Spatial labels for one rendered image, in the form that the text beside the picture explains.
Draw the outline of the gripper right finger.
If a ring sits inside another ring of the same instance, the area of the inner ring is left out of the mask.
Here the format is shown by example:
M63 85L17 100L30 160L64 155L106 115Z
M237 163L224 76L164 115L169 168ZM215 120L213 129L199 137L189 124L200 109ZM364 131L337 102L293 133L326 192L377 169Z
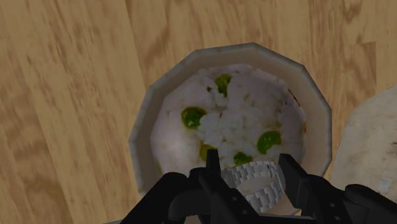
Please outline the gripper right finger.
M350 184L340 190L323 177L308 174L289 154L280 154L285 194L302 217L278 224L397 224L397 203L371 188Z

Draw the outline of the white round flatbread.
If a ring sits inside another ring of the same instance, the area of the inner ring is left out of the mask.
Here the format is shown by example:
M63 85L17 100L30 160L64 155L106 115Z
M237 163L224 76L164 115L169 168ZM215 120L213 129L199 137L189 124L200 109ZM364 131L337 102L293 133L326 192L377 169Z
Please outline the white round flatbread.
M330 182L365 185L397 203L397 85L361 103L348 117Z

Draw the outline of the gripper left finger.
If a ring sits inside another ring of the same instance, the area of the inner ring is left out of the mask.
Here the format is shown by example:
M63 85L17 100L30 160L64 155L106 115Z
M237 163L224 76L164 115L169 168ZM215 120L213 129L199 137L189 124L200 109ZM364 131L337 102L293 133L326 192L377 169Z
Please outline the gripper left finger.
M205 168L193 176L164 174L120 224L185 224L197 215L201 224L265 224L247 200L220 176L218 153L207 152Z

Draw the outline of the silver metal link wristwatch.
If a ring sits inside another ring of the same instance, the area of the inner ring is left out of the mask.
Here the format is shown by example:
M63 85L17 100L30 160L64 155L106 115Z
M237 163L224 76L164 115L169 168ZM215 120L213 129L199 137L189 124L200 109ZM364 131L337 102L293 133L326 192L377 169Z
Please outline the silver metal link wristwatch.
M230 188L238 189L257 213L276 206L286 187L279 164L263 160L224 168L221 177Z

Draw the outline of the white bowl of rice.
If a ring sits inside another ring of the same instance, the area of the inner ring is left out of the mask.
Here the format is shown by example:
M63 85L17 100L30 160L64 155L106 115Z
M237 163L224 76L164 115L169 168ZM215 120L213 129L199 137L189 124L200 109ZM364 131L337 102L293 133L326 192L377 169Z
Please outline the white bowl of rice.
M222 168L289 153L322 176L331 109L304 65L246 43L195 50L150 85L129 137L137 189L188 174L218 150Z

